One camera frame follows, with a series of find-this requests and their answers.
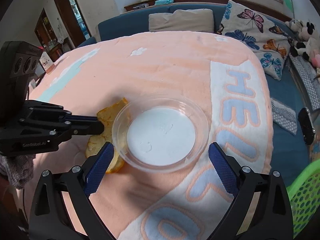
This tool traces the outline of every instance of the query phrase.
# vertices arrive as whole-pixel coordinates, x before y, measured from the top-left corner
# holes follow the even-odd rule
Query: doorway
[[[75,47],[91,37],[77,0],[54,0],[61,20]]]

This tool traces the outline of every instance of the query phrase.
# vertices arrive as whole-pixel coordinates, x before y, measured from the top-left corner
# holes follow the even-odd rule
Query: pink blanket
[[[140,33],[75,49],[62,56],[31,99],[63,105],[77,115],[95,115],[126,97],[178,93],[199,104],[207,116],[209,142],[256,172],[268,173],[272,116],[263,68],[243,43],[197,32]],[[38,154],[27,184],[25,209],[43,170],[81,165],[89,136],[74,136],[59,151]],[[22,194],[18,193],[22,207]],[[77,231],[85,234],[71,205]],[[171,174],[143,173],[125,164],[104,177],[90,200],[118,239],[206,239],[227,211],[228,194],[207,157]]]

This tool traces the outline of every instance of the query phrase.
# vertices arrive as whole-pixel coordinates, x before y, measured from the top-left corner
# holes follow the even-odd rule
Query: green plastic basket
[[[296,237],[320,205],[320,160],[310,163],[287,191],[292,208],[293,237]]]

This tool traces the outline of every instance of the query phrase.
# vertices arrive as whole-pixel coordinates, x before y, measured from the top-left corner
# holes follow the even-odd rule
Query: white banner on blanket
[[[217,141],[240,165],[264,166],[268,144],[263,89],[250,61],[239,66],[211,62],[212,125]],[[119,240],[202,240],[218,225],[233,196],[223,187],[208,158],[208,146],[190,174],[132,221]]]

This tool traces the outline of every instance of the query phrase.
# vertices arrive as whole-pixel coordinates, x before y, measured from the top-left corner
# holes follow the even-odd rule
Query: blue gripper pad
[[[112,161],[114,155],[114,148],[112,143],[104,145],[99,153],[99,157],[85,177],[84,193],[87,197],[97,191],[100,182],[102,181],[103,176]]]
[[[220,150],[213,143],[209,146],[209,159],[226,191],[236,197],[239,192],[237,188],[237,176],[234,174],[227,160],[222,156]]]

